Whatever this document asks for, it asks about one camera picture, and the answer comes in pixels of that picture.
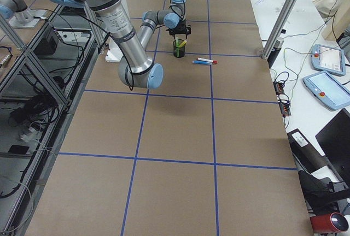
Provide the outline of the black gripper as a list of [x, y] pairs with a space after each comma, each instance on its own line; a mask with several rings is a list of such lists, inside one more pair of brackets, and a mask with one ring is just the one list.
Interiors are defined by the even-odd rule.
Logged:
[[178, 25], [174, 28], [176, 32], [186, 32], [186, 21], [179, 21]]

